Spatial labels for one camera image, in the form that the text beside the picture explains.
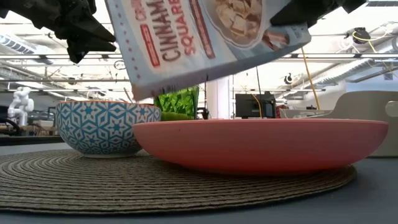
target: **geometric pattern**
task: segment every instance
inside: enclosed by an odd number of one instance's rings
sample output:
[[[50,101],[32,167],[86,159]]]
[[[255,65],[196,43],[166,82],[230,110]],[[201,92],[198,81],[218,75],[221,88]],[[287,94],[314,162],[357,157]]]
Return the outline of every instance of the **geometric pattern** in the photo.
[[[141,150],[132,125],[160,121],[160,109],[112,101],[68,101],[57,105],[55,119],[61,138],[82,154],[124,154]]]

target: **table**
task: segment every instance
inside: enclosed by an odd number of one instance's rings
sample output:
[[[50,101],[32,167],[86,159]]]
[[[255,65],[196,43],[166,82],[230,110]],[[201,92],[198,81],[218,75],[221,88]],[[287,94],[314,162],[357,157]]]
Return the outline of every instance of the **table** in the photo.
[[[51,149],[52,144],[37,150]],[[2,154],[13,150],[0,147]],[[209,223],[295,223],[295,224],[388,224],[398,223],[398,159],[365,159],[355,164],[358,178],[326,194],[274,205],[213,212],[173,215],[93,217],[0,213],[7,224],[209,224]]]

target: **white robot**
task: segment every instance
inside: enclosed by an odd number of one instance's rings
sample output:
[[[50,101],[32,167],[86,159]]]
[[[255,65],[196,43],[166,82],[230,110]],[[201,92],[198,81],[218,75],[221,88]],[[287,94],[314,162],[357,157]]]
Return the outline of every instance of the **white robot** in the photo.
[[[10,107],[8,107],[8,119],[17,123],[19,126],[25,126],[27,124],[27,113],[32,112],[34,109],[34,101],[29,99],[29,93],[29,87],[19,87],[17,91],[14,92],[14,99]]]

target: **cereal box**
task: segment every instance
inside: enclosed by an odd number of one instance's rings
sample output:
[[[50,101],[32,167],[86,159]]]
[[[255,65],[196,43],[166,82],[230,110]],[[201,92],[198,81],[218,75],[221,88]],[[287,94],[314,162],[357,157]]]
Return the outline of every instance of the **cereal box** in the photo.
[[[272,27],[290,0],[107,0],[134,98],[225,77],[311,39],[306,25]]]

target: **pink plate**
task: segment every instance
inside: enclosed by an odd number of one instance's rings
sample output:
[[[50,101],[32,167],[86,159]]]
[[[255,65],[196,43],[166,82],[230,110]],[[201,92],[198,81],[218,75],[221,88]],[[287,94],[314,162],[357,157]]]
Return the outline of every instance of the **pink plate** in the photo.
[[[235,119],[142,123],[134,135],[150,154],[208,172],[279,175],[364,159],[388,123],[351,119]]]

